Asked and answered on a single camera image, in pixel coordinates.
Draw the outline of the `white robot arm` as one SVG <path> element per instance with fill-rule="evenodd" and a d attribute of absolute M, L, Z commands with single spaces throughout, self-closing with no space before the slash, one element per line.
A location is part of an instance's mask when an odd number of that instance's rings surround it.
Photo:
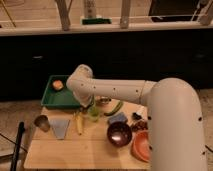
<path fill-rule="evenodd" d="M 201 104 L 186 81 L 95 79 L 81 64 L 66 86 L 84 107 L 95 95 L 145 106 L 151 171 L 208 171 Z"/>

